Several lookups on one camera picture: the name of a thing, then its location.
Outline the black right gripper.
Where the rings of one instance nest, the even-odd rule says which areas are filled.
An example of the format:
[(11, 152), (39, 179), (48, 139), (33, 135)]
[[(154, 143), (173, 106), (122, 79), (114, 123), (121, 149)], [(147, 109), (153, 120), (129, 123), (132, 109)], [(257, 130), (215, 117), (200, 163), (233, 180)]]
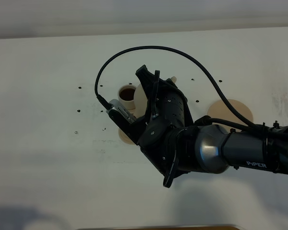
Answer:
[(158, 70), (141, 66), (136, 74), (148, 99), (145, 131), (138, 140), (141, 152), (164, 175), (163, 186), (189, 172), (201, 172), (195, 157), (199, 128), (194, 125), (187, 99), (170, 80), (158, 80)]

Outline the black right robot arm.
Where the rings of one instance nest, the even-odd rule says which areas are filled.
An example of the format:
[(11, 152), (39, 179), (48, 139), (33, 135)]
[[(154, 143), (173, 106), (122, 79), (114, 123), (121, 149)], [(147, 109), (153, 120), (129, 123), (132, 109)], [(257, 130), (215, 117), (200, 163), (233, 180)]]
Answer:
[(203, 116), (193, 121), (187, 100), (171, 80), (146, 66), (136, 71), (148, 98), (142, 153), (164, 176), (164, 187), (189, 172), (222, 173), (228, 167), (288, 174), (288, 126), (257, 130)]

